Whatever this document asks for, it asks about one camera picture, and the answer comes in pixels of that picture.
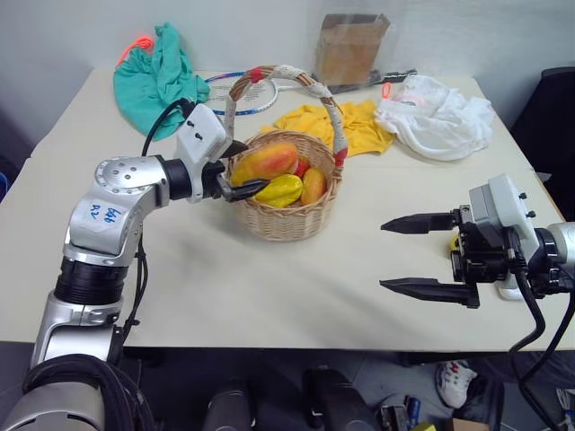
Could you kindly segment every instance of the cardboard box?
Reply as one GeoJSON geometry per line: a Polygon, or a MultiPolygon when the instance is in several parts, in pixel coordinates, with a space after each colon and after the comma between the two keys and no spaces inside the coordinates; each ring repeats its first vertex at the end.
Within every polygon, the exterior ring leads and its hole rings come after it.
{"type": "Polygon", "coordinates": [[[326,85],[363,84],[390,26],[383,15],[325,15],[315,57],[315,73],[326,85]]]}
{"type": "Polygon", "coordinates": [[[446,426],[447,431],[489,431],[487,424],[472,422],[471,420],[449,419],[446,426]]]}

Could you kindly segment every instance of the wall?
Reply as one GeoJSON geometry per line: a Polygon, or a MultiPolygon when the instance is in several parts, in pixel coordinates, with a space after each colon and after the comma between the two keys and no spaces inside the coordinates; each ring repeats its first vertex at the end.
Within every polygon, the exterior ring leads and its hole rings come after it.
{"type": "Polygon", "coordinates": [[[311,69],[323,15],[354,11],[397,24],[383,69],[473,75],[508,126],[542,69],[575,64],[573,0],[3,0],[0,112],[39,142],[91,68],[113,67],[164,21],[181,31],[198,69],[311,69]]]}

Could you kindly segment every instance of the table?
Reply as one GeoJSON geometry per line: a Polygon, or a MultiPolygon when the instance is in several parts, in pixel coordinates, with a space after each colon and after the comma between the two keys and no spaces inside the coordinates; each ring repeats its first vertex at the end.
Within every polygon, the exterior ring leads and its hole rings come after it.
{"type": "MultiPolygon", "coordinates": [[[[120,116],[109,70],[94,70],[50,133],[24,164],[0,206],[0,339],[33,341],[45,296],[61,261],[68,217],[89,189],[93,169],[114,155],[139,154],[144,137],[120,116]]],[[[466,96],[482,96],[472,78],[440,78],[466,96]]],[[[337,95],[339,102],[377,98],[373,87],[337,95]]],[[[237,119],[236,138],[303,103],[283,92],[269,110],[237,119]]],[[[395,294],[379,279],[437,277],[450,282],[452,233],[399,235],[379,226],[397,216],[447,211],[468,202],[468,190],[502,172],[528,195],[535,224],[560,222],[525,156],[499,119],[494,142],[455,163],[423,159],[400,144],[381,156],[346,161],[344,181],[328,226],[301,242],[265,242],[248,233],[221,200],[176,201],[146,219],[150,280],[129,346],[310,347],[406,351],[502,351],[533,328],[523,303],[503,301],[480,286],[482,306],[429,303],[395,294]]],[[[150,154],[171,158],[175,137],[150,154]]],[[[135,283],[130,268],[128,313],[135,283]]],[[[540,301],[549,330],[567,298],[540,301]]],[[[574,348],[570,328],[560,348],[574,348]]]]}

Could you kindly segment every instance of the woven basket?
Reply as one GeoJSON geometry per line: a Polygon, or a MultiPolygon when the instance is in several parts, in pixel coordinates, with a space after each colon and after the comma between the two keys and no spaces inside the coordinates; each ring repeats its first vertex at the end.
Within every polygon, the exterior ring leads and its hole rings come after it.
{"type": "Polygon", "coordinates": [[[237,215],[248,230],[269,241],[303,240],[318,233],[327,224],[333,202],[341,182],[343,160],[348,145],[343,134],[340,107],[329,90],[317,83],[304,71],[292,66],[261,66],[248,71],[232,87],[226,105],[225,125],[231,135],[234,133],[235,103],[247,89],[264,78],[292,79],[317,96],[328,110],[334,127],[333,152],[319,139],[293,130],[273,130],[260,133],[246,142],[250,149],[232,159],[227,175],[231,175],[236,164],[247,154],[275,141],[293,142],[299,155],[309,158],[312,166],[322,169],[327,180],[327,190],[313,204],[301,206],[299,202],[285,208],[275,208],[250,198],[235,203],[237,215]]]}

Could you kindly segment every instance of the white shoe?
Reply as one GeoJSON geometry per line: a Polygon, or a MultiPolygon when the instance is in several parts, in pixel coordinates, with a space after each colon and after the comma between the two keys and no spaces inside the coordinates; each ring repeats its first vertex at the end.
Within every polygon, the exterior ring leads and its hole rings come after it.
{"type": "Polygon", "coordinates": [[[465,361],[450,361],[439,365],[435,387],[439,397],[452,409],[459,409],[467,400],[467,388],[477,373],[465,361]]]}

